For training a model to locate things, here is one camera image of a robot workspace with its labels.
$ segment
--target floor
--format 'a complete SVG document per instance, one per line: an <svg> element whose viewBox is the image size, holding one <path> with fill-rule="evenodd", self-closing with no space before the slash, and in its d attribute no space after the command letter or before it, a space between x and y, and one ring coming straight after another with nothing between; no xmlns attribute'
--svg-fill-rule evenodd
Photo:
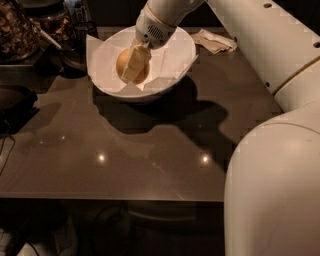
<svg viewBox="0 0 320 256"><path fill-rule="evenodd" d="M223 256L221 204L66 200L78 256ZM18 256L54 256L53 237L34 234Z"/></svg>

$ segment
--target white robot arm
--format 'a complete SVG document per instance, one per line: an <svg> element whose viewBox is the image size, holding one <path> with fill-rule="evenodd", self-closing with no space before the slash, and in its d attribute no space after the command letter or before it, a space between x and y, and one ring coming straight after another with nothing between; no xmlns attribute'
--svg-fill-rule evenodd
<svg viewBox="0 0 320 256"><path fill-rule="evenodd" d="M149 0L136 22L136 38L157 49L166 44L182 19L204 0Z"/></svg>
<svg viewBox="0 0 320 256"><path fill-rule="evenodd" d="M149 0L137 38L161 47L202 2ZM271 0L206 2L287 112L253 129L232 156L226 255L320 255L320 37Z"/></svg>

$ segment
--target table surface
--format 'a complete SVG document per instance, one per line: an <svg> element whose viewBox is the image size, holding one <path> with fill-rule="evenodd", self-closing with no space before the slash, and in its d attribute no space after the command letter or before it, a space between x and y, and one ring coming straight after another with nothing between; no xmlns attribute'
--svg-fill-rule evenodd
<svg viewBox="0 0 320 256"><path fill-rule="evenodd" d="M199 58L147 105L58 76L5 140L0 197L223 202L236 145L281 113L240 51Z"/></svg>

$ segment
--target white bowl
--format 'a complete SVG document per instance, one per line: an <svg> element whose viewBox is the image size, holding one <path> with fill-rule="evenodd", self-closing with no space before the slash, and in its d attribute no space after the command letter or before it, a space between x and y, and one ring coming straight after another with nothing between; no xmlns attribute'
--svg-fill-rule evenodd
<svg viewBox="0 0 320 256"><path fill-rule="evenodd" d="M185 76L197 58L196 48L191 36L178 27L164 47L151 51L146 80L138 85L127 85L117 75L116 60L130 47L134 37L133 26L108 38L87 57L88 73L102 92L126 102L148 103L168 92Z"/></svg>

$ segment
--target white napkin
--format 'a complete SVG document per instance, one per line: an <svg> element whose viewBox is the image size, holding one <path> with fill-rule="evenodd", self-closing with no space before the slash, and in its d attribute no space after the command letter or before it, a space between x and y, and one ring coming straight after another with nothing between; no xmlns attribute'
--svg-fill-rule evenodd
<svg viewBox="0 0 320 256"><path fill-rule="evenodd" d="M234 40L209 32L205 29L201 29L198 33L191 35L191 37L196 44L202 45L213 54L221 51L232 52L237 49L237 44Z"/></svg>

